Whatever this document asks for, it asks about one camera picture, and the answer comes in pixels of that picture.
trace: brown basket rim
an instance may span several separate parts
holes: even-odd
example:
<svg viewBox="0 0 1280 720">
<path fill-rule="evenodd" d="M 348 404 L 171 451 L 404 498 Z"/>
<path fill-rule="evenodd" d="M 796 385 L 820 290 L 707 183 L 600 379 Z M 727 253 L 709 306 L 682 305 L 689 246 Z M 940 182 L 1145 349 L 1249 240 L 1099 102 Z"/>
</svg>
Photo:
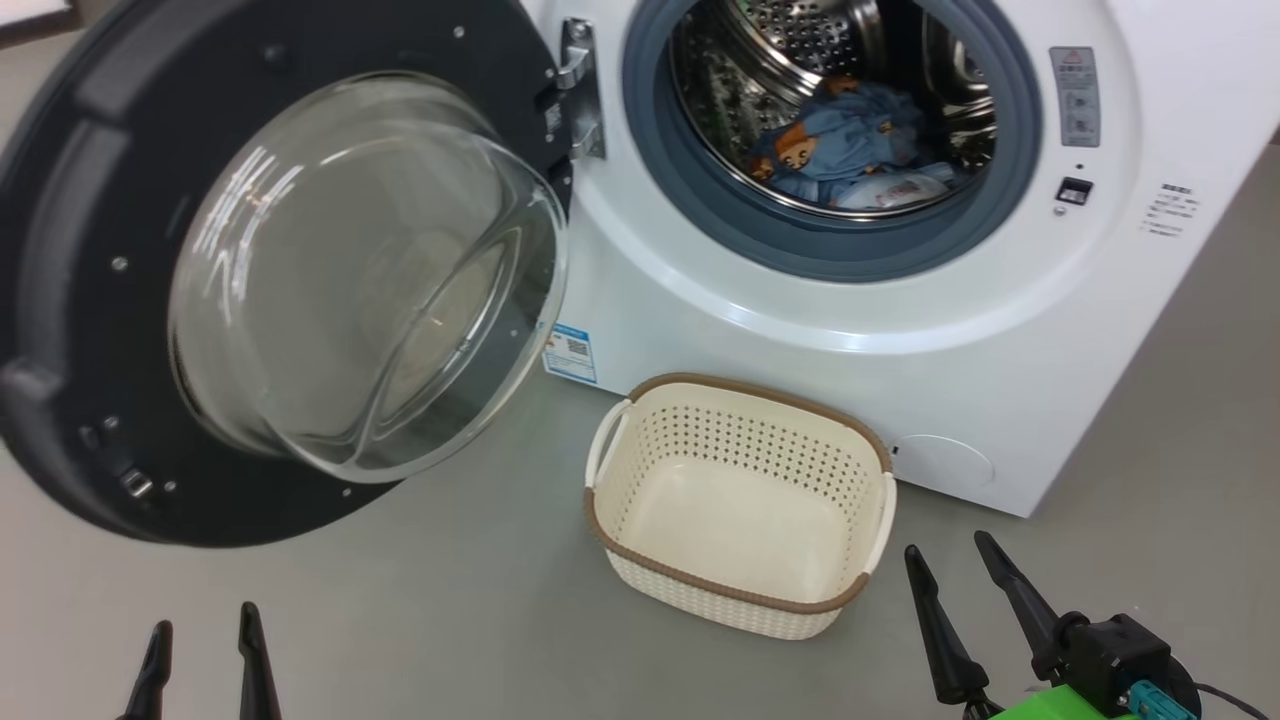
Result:
<svg viewBox="0 0 1280 720">
<path fill-rule="evenodd" d="M 640 383 L 639 386 L 636 386 L 634 391 L 631 391 L 627 398 L 631 400 L 631 402 L 636 402 L 646 392 L 654 388 L 677 383 L 700 384 L 718 389 L 726 389 L 730 392 L 750 395 L 754 397 L 759 397 L 762 400 L 769 400 L 782 405 L 790 405 L 792 407 L 797 407 L 800 410 L 812 413 L 820 418 L 826 418 L 828 420 L 840 423 L 850 428 L 851 430 L 859 433 L 860 436 L 867 438 L 868 442 L 872 443 L 872 447 L 876 450 L 876 455 L 877 457 L 879 457 L 881 461 L 881 473 L 887 473 L 891 469 L 891 460 L 888 451 L 884 447 L 884 443 L 881 442 L 879 436 L 877 436 L 874 430 L 867 427 L 865 423 L 855 418 L 851 418 L 849 415 L 845 415 L 844 413 L 837 413 L 823 405 L 818 405 L 809 400 L 804 400 L 794 395 L 787 395 L 785 392 L 778 392 L 774 389 L 763 388 L 739 380 L 716 378 L 712 375 L 700 375 L 696 373 L 671 373 Z M 739 600 L 742 602 L 749 602 L 751 605 L 758 605 L 772 610 L 781 610 L 783 612 L 794 612 L 796 615 L 820 615 L 823 612 L 840 610 L 841 607 L 849 605 L 849 602 L 852 601 L 854 597 L 856 597 L 858 593 L 863 591 L 863 588 L 867 585 L 867 582 L 870 579 L 870 577 L 867 573 L 860 573 L 856 578 L 854 578 L 854 582 L 847 588 L 845 588 L 844 592 L 841 592 L 836 597 L 832 597 L 829 600 L 823 600 L 819 602 L 796 602 L 792 600 L 782 600 L 778 597 L 748 592 L 740 588 L 735 588 L 732 585 L 726 585 L 708 580 L 707 578 L 703 578 L 700 575 L 694 575 L 692 573 L 686 573 L 677 568 L 672 568 L 671 565 L 659 562 L 646 555 L 643 555 L 640 552 L 631 550 L 630 547 L 623 546 L 622 543 L 609 537 L 609 534 L 605 533 L 604 528 L 600 525 L 600 520 L 595 514 L 595 491 L 593 488 L 586 488 L 584 493 L 584 501 L 585 501 L 586 521 L 590 525 L 591 532 L 595 533 L 595 537 L 599 538 L 602 544 L 604 544 L 605 550 L 613 552 L 614 555 L 625 557 L 631 562 L 640 565 L 641 568 L 666 575 L 673 580 L 731 600 Z"/>
</svg>

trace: green block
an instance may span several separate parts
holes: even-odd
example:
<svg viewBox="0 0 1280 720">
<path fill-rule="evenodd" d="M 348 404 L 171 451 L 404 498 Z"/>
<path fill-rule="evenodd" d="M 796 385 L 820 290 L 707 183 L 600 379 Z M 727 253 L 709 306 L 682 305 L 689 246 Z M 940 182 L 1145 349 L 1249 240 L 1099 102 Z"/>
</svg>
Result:
<svg viewBox="0 0 1280 720">
<path fill-rule="evenodd" d="M 1106 720 L 1106 716 L 1075 694 L 1075 691 L 1060 685 L 1036 693 L 1030 700 L 997 715 L 996 720 Z M 1138 717 L 1125 715 L 1117 720 L 1138 720 Z"/>
</svg>

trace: dark baseboard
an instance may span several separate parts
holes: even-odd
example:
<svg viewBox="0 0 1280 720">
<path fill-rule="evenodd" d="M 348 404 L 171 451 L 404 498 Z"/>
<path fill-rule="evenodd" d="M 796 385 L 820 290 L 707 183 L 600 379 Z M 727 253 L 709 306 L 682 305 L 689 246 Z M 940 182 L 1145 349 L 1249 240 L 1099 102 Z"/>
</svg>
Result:
<svg viewBox="0 0 1280 720">
<path fill-rule="evenodd" d="M 81 24 L 79 3 L 72 0 L 72 6 L 65 10 L 0 27 L 0 49 L 78 29 Z"/>
</svg>

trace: laundry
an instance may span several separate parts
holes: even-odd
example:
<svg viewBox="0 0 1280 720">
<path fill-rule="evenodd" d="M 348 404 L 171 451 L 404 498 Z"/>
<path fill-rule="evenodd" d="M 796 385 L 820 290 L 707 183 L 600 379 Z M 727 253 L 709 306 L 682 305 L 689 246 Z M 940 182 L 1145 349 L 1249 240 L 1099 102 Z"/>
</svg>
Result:
<svg viewBox="0 0 1280 720">
<path fill-rule="evenodd" d="M 924 114 L 910 95 L 876 82 L 837 77 L 804 106 L 797 119 L 762 136 L 751 156 L 751 177 L 799 200 L 861 209 L 900 197 L 896 205 L 942 195 L 952 182 L 937 174 L 946 163 L 914 179 L 904 176 L 928 161 L 918 145 Z M 904 176 L 859 188 L 870 177 Z"/>
</svg>

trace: stainless steel drum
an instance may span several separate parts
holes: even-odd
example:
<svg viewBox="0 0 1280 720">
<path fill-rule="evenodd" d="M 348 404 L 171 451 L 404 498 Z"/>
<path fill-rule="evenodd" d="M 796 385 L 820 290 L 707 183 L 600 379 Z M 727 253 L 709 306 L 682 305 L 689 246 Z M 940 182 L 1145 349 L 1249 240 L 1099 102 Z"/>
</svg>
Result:
<svg viewBox="0 0 1280 720">
<path fill-rule="evenodd" d="M 749 152 L 760 136 L 795 120 L 823 79 L 840 76 L 883 81 L 914 77 L 936 108 L 933 155 L 974 182 L 995 152 L 995 105 L 982 70 L 945 26 L 920 12 L 919 53 L 910 68 L 892 67 L 890 33 L 878 3 L 911 0 L 701 0 L 677 26 L 669 45 L 681 102 L 707 150 L 739 181 L 772 200 L 810 213 L 874 219 L 895 210 L 819 206 L 759 183 Z M 919 210 L 948 197 L 909 208 Z"/>
</svg>

